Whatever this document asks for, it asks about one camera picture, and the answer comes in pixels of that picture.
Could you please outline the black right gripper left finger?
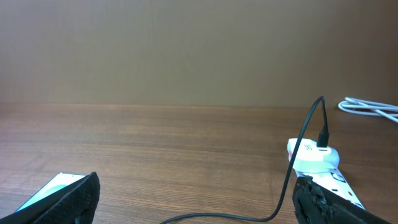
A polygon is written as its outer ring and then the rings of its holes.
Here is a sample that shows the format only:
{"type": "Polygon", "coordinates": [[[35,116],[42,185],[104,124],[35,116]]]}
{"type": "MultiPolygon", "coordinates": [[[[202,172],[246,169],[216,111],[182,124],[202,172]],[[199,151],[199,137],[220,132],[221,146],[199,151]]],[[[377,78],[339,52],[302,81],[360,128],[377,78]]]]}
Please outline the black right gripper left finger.
{"type": "Polygon", "coordinates": [[[100,199],[96,172],[1,218],[1,224],[92,224],[100,199]]]}

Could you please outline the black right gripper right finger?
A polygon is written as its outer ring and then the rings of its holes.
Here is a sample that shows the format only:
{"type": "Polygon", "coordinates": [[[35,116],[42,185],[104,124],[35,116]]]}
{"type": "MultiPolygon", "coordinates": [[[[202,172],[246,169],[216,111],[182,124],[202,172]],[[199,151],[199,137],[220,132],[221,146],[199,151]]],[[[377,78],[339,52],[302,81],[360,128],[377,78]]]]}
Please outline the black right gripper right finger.
{"type": "Polygon", "coordinates": [[[299,224],[389,224],[318,185],[307,175],[296,180],[292,200],[299,224]]]}

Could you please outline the teal screen smartphone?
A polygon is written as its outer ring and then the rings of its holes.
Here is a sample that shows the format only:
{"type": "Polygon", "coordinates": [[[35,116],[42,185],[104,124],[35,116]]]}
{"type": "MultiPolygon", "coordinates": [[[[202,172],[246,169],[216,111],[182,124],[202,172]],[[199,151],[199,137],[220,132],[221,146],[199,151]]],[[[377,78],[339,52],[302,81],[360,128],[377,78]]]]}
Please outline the teal screen smartphone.
{"type": "Polygon", "coordinates": [[[38,192],[31,196],[31,198],[28,199],[28,201],[26,201],[20,208],[18,208],[17,212],[82,178],[84,178],[84,175],[66,173],[57,174],[54,178],[47,182],[38,192]]]}

